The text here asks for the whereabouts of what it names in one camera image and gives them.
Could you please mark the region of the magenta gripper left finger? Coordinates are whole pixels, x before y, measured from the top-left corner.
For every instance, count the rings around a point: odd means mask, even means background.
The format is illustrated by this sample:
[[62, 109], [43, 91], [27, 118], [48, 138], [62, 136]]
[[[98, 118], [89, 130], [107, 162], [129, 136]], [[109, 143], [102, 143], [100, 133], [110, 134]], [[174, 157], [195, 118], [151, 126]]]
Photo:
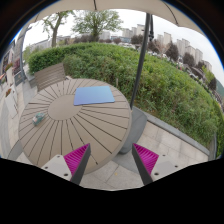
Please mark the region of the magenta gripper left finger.
[[90, 144], [83, 145], [65, 156], [56, 155], [42, 169], [79, 185], [91, 154]]

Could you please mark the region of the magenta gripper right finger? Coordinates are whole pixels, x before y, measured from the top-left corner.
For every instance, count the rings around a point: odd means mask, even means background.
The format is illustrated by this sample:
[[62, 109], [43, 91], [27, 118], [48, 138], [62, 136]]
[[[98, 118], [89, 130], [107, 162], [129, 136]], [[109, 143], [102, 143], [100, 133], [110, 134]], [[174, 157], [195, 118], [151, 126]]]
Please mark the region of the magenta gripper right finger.
[[180, 169], [180, 165], [169, 156], [158, 155], [136, 143], [132, 144], [132, 155], [143, 185], [148, 185]]

